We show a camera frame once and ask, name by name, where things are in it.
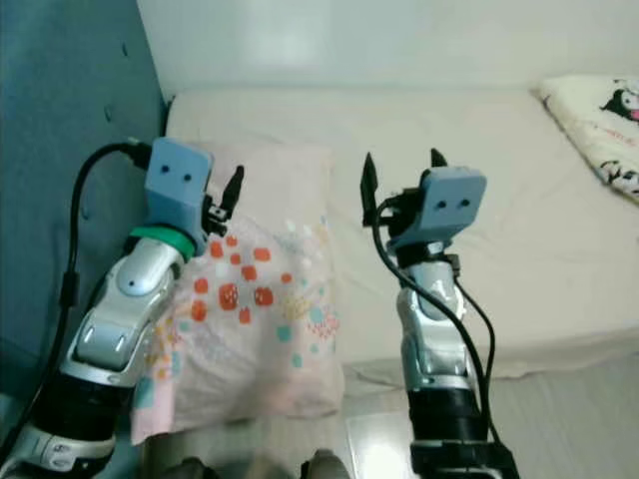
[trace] white pillow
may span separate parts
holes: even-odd
[[[136,392],[132,440],[266,414],[339,408],[343,375],[326,209],[330,154],[318,147],[217,147],[215,200],[246,168],[224,239],[185,267]]]
[[[639,77],[560,77],[534,93],[599,177],[639,202]]]

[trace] wire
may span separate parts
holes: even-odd
[[[69,320],[69,311],[75,304],[75,296],[78,285],[78,273],[75,271],[76,263],[78,260],[78,223],[80,216],[80,200],[82,198],[82,190],[84,184],[91,172],[91,169],[105,156],[114,152],[123,152],[131,155],[135,153],[136,146],[132,146],[128,143],[115,143],[106,145],[93,153],[82,165],[78,176],[76,177],[75,184],[73,186],[73,195],[71,197],[71,211],[70,211],[70,229],[69,229],[69,256],[67,259],[67,270],[64,274],[64,280],[62,285],[62,291],[60,294],[60,314],[58,316],[58,324],[56,326],[56,334],[49,350],[49,356],[47,358],[46,365],[40,376],[40,381],[34,392],[31,394],[27,405],[22,410],[18,422],[11,428],[7,434],[6,439],[2,443],[0,448],[0,465],[4,464],[11,450],[15,446],[18,440],[18,435],[22,428],[29,422],[31,414],[35,408],[36,402],[40,398],[43,389],[49,383],[54,373],[56,372],[56,365],[58,357],[60,356],[60,350],[64,341],[64,336],[67,330],[67,322]]]
[[[481,309],[481,306],[477,304],[477,301],[475,301],[473,297],[464,289],[464,287],[459,282],[459,279],[455,278],[454,281],[457,288],[461,291],[461,294],[463,295],[463,297],[465,297],[466,300],[470,304],[472,304],[472,307],[475,309],[475,311],[477,311],[477,313],[483,320],[484,324],[486,325],[486,329],[488,329],[488,336],[490,337],[490,340],[489,340],[490,347],[488,349],[488,360],[486,362],[485,377],[486,377],[486,387],[490,388],[490,378],[492,376],[492,364],[495,359],[495,349],[496,349],[495,330],[492,327],[492,323],[490,322],[490,319],[488,319],[488,315],[485,312],[483,312],[483,309]]]
[[[386,252],[382,242],[381,236],[379,233],[379,220],[381,219],[381,215],[383,212],[392,206],[390,200],[384,200],[381,205],[377,208],[377,212],[373,217],[372,221],[372,238],[375,243],[375,248],[377,249],[377,253],[379,257],[386,265],[386,267],[392,272],[397,279],[402,284],[408,285],[412,290],[414,290],[418,295],[420,295],[423,299],[427,300],[437,309],[439,309],[450,321],[453,323],[461,339],[463,340],[466,348],[468,349],[468,353],[470,354],[470,360],[472,362],[472,366],[475,369],[475,374],[477,375],[477,387],[479,389],[479,399],[481,402],[481,414],[484,418],[485,423],[487,424],[492,437],[495,442],[500,443],[501,440],[499,438],[499,434],[492,422],[492,415],[490,413],[490,398],[488,397],[488,384],[486,381],[486,376],[483,373],[483,367],[481,365],[481,359],[479,358],[479,354],[477,353],[477,349],[475,348],[474,343],[472,342],[472,338],[468,331],[466,330],[463,323],[459,320],[459,318],[452,312],[439,298],[434,296],[433,294],[426,291],[423,287],[417,284],[412,278],[408,277],[404,274],[399,267],[392,262],[388,253]]]

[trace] cartoon character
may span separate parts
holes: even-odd
[[[622,172],[622,168],[617,161],[604,162],[599,166],[604,181],[608,185],[613,185],[618,190],[628,195],[639,198],[639,173],[627,170]]]
[[[624,88],[615,90],[608,103],[599,108],[608,110],[639,125],[639,80],[627,82],[615,80],[615,83],[622,84]]]

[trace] bed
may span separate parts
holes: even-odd
[[[454,249],[462,281],[493,318],[498,376],[574,368],[639,349],[636,206],[600,185],[526,91],[193,91],[175,98],[167,135],[332,149],[337,351],[346,364],[399,374],[397,285],[360,227],[364,156],[371,151],[376,161],[382,198],[416,185],[431,147],[488,177],[477,221]],[[468,327],[485,350],[473,314]]]

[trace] tile floor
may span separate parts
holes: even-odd
[[[572,372],[498,380],[492,408],[525,479],[639,477],[639,355]],[[196,455],[222,479],[294,479],[318,447],[342,458],[353,478],[414,477],[401,390],[351,395],[339,414],[269,418],[156,438],[145,477]]]

